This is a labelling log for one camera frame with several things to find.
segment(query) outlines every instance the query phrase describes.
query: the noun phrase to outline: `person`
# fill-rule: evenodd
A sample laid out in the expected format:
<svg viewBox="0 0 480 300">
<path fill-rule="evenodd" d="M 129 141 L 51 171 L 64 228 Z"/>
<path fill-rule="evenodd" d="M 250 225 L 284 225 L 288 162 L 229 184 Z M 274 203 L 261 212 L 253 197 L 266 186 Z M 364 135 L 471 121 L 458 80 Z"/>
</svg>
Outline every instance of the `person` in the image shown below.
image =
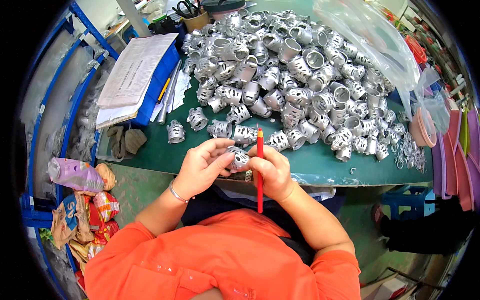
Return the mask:
<svg viewBox="0 0 480 300">
<path fill-rule="evenodd" d="M 195 195 L 234 159 L 229 139 L 188 150 L 178 176 L 133 223 L 118 231 L 85 268 L 89 299 L 360 299 L 355 249 L 337 218 L 290 177 L 288 159 L 265 146 L 246 169 L 290 214 L 315 250 L 305 264 L 290 235 L 271 219 L 237 209 L 175 230 Z"/>
</svg>

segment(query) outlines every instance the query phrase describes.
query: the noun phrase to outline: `metal rod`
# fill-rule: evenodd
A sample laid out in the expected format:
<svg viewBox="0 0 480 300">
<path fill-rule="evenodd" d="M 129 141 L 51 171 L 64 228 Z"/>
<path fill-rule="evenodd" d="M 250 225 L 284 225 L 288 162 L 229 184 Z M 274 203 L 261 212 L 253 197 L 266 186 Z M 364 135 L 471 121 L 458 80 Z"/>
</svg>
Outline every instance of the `metal rod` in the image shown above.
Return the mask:
<svg viewBox="0 0 480 300">
<path fill-rule="evenodd" d="M 167 90 L 165 91 L 165 94 L 163 94 L 163 106 L 160 109 L 160 113 L 158 114 L 158 119 L 157 122 L 160 125 L 165 124 L 167 121 L 167 109 L 171 101 L 173 101 L 173 97 L 175 95 L 175 86 L 177 85 L 177 79 L 179 76 L 179 71 L 180 71 L 180 66 L 181 66 L 182 60 L 179 60 L 177 62 L 177 65 L 175 66 L 175 69 L 173 69 L 172 73 L 172 79 L 170 80 L 170 84 L 167 87 Z"/>
</svg>

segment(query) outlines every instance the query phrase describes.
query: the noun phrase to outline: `concrete floor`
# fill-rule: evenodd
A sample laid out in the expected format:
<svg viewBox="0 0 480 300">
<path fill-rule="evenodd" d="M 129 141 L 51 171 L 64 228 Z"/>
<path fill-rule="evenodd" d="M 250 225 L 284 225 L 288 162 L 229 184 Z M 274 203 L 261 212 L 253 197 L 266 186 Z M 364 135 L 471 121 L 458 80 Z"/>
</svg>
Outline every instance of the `concrete floor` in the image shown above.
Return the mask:
<svg viewBox="0 0 480 300">
<path fill-rule="evenodd" d="M 112 194 L 120 203 L 120 213 L 115 216 L 120 228 L 132 222 L 138 212 L 158 197 L 173 179 L 173 175 L 131 168 L 108 163 L 116 175 L 117 184 Z M 373 204 L 380 201 L 380 195 L 393 186 L 348 188 L 347 199 L 337 214 L 355 244 L 356 256 L 361 269 L 360 282 L 375 280 L 388 266 L 403 272 L 417 270 L 421 276 L 421 266 L 427 255 L 406 252 L 390 252 L 370 217 Z"/>
</svg>

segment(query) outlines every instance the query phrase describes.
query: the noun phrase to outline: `woman's right hand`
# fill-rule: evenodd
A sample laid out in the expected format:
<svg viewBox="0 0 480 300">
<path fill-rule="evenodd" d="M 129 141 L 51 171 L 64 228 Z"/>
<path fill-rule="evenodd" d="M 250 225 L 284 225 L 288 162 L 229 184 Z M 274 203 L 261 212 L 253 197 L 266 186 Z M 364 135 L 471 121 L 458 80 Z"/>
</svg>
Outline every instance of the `woman's right hand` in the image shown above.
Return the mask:
<svg viewBox="0 0 480 300">
<path fill-rule="evenodd" d="M 252 169 L 253 183 L 257 186 L 257 172 L 264 179 L 264 194 L 277 202 L 287 199 L 297 184 L 290 177 L 288 159 L 274 148 L 264 145 L 264 158 L 257 157 L 257 145 L 248 152 L 250 158 L 247 166 Z"/>
</svg>

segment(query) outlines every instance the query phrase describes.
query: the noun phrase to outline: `blue plastic crate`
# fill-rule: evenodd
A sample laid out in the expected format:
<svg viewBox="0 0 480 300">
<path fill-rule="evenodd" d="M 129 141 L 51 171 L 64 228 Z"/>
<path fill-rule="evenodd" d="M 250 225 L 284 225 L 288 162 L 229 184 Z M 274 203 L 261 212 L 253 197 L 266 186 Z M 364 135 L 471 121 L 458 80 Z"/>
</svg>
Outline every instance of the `blue plastic crate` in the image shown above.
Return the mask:
<svg viewBox="0 0 480 300">
<path fill-rule="evenodd" d="M 148 125 L 160 92 L 179 59 L 180 55 L 175 49 L 175 41 L 173 41 L 153 72 L 142 106 L 138 109 L 137 117 L 132 120 L 132 123 L 138 126 Z"/>
</svg>

